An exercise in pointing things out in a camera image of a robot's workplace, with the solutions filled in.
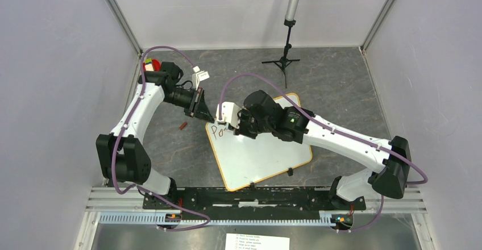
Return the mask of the red marker cap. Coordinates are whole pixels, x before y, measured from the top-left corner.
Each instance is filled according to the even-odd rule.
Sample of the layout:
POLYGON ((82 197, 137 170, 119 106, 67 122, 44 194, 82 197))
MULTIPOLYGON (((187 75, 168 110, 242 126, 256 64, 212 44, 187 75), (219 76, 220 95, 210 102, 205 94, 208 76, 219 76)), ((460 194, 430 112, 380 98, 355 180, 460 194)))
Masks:
POLYGON ((188 125, 187 122, 184 122, 180 127, 179 130, 183 130, 188 125))

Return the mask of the yellow framed whiteboard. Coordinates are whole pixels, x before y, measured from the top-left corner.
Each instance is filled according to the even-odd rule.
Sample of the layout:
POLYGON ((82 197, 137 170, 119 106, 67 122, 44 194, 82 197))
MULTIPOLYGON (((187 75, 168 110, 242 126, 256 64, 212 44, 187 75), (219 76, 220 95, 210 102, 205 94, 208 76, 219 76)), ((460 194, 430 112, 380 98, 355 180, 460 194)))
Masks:
POLYGON ((311 146, 285 142, 270 133, 256 139, 234 135, 226 124, 206 123, 210 141, 225 188, 237 191, 309 163, 311 146))

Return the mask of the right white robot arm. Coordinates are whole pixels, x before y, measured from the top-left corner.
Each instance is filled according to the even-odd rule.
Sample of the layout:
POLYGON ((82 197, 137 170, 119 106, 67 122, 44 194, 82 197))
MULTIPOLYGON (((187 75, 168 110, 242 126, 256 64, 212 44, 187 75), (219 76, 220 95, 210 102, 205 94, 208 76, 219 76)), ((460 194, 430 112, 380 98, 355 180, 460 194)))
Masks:
POLYGON ((335 209, 361 197, 401 199, 405 195, 411 157, 403 137, 378 139, 337 128, 307 109, 282 107, 262 90, 250 94, 233 115, 235 135, 256 139, 259 134, 271 134, 281 141, 321 147, 364 165, 355 174, 335 178, 328 194, 335 209))

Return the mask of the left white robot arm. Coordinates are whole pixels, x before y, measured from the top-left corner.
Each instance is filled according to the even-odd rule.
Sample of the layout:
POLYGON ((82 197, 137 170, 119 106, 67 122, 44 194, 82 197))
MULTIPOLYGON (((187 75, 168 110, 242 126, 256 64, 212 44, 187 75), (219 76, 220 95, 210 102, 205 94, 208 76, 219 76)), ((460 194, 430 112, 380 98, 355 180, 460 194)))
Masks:
POLYGON ((174 179, 153 170, 143 140, 154 112, 163 102, 182 108, 188 117, 214 121, 200 87, 209 74, 197 66, 193 71, 188 81, 191 87, 186 88, 180 82, 184 72, 175 63, 146 60, 131 104, 112 131, 100 134, 95 142, 104 178, 156 193, 156 200, 165 209, 177 205, 177 187, 174 179))

